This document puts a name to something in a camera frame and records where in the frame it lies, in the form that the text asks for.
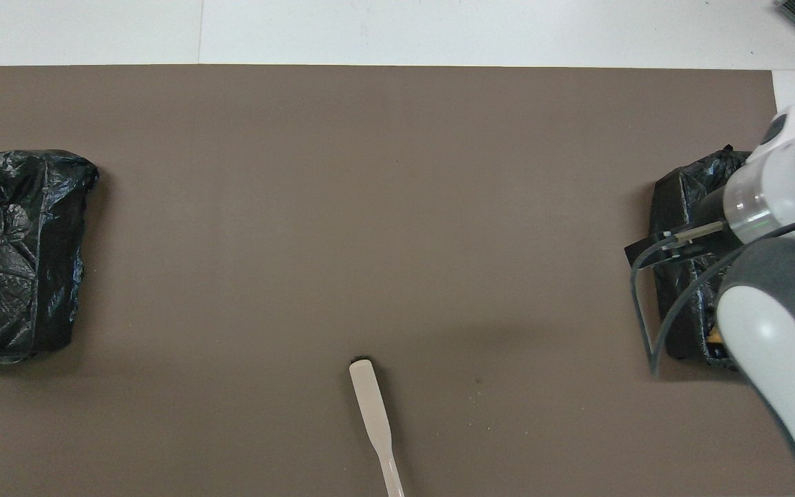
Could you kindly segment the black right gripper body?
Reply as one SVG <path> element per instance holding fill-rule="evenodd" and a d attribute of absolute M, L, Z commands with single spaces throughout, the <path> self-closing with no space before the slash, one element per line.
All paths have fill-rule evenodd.
<path fill-rule="evenodd" d="M 720 229 L 707 235 L 701 235 L 694 239 L 694 245 L 715 257 L 724 257 L 729 252 L 735 251 L 743 243 L 735 235 L 725 214 L 725 192 L 727 186 L 720 186 L 694 207 L 694 227 L 709 226 L 709 224 L 720 224 Z"/>

